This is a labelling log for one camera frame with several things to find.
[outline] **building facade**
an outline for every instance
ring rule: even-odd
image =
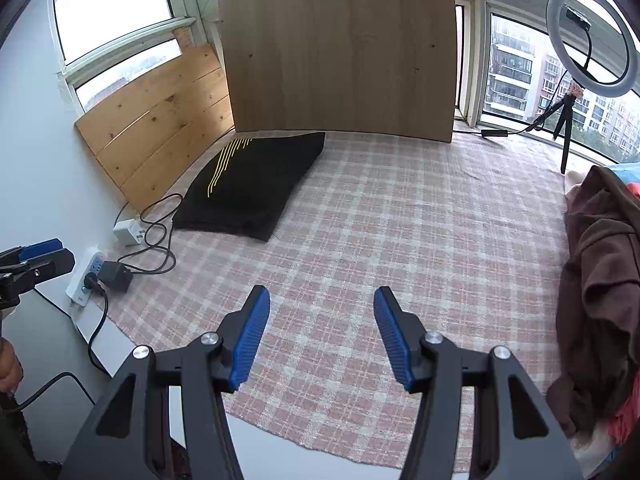
[[[493,17],[485,112],[530,123],[544,113],[554,92],[554,102],[564,97],[571,76],[563,74],[564,67],[545,34]],[[574,105],[574,139],[616,159],[636,156],[640,152],[636,101],[635,95],[604,98],[585,90]],[[553,129],[557,122],[556,114],[546,129]]]

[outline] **ring light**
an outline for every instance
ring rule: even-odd
[[[626,23],[607,0],[593,0],[594,2],[599,3],[618,24],[618,27],[622,31],[622,37],[625,40],[628,59],[628,66],[625,73],[623,73],[622,78],[613,83],[600,83],[585,74],[582,69],[576,65],[574,60],[567,53],[564,43],[562,42],[560,33],[560,15],[567,1],[568,0],[549,0],[549,3],[546,6],[546,27],[549,31],[551,44],[553,45],[556,54],[558,54],[562,65],[564,65],[577,83],[587,90],[591,90],[596,95],[603,97],[620,97],[628,93],[633,88],[636,78],[638,77],[638,53],[636,52],[633,37],[631,36],[631,32],[629,32]]]

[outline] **black clamp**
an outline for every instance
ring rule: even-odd
[[[374,315],[396,380],[422,393],[401,480],[452,478],[463,386],[476,392],[470,480],[582,480],[560,425],[507,347],[458,348],[403,312],[388,286],[374,295]]]
[[[20,294],[71,272],[75,264],[57,238],[0,253],[0,310],[17,306]]]
[[[60,479],[173,478],[168,387],[181,386],[191,478],[241,480],[222,392],[247,379],[269,311],[267,289],[255,285],[215,332],[157,354],[137,346],[89,414]]]

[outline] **electrical outlet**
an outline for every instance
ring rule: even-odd
[[[89,301],[91,291],[84,286],[84,277],[89,272],[98,274],[104,263],[104,253],[97,247],[89,247],[85,252],[82,260],[76,262],[71,280],[66,288],[66,294],[74,303],[85,306]]]

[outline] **black tripod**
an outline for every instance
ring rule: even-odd
[[[564,172],[566,171],[566,161],[567,161],[567,158],[569,157],[569,145],[571,144],[571,130],[572,130],[572,127],[574,126],[575,100],[576,100],[575,95],[566,94],[551,108],[547,109],[545,113],[540,115],[540,117],[536,118],[534,123],[525,130],[526,132],[530,132],[536,126],[538,126],[539,124],[542,124],[549,117],[555,114],[560,108],[562,108],[562,111],[560,112],[560,118],[558,119],[558,124],[556,124],[556,129],[554,130],[554,140],[556,140],[560,135],[562,126],[564,126],[564,146],[562,147],[562,163],[560,164],[560,173],[562,174],[564,174]]]

